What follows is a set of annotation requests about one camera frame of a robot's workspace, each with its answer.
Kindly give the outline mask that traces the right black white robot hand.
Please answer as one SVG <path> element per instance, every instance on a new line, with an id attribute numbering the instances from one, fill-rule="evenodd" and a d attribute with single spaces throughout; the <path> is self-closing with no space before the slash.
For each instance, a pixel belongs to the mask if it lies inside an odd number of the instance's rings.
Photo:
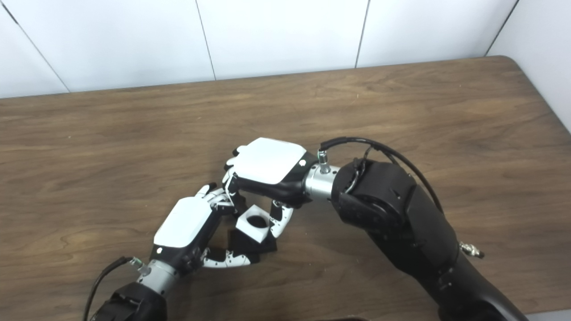
<path id="1" fill-rule="evenodd" d="M 271 199 L 272 209 L 280 215 L 270 219 L 270 232 L 275 239 L 279 238 L 293 209 L 310 201 L 304 181 L 317 163 L 316 156 L 298 144 L 263 137 L 239 146 L 232 154 L 224 166 L 226 173 L 222 179 L 230 202 L 237 214 L 244 214 L 248 207 L 241 191 Z"/>

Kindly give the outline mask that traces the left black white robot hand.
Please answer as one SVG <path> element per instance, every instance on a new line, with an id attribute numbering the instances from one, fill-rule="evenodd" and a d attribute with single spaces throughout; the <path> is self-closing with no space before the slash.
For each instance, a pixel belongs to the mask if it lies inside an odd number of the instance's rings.
<path id="1" fill-rule="evenodd" d="M 222 218 L 236 213 L 230 197 L 216 184 L 204 185 L 194 196 L 179 199 L 153 238 L 149 260 L 165 263 L 184 278 L 197 269 L 235 268 L 257 264 L 260 256 L 210 247 Z"/>

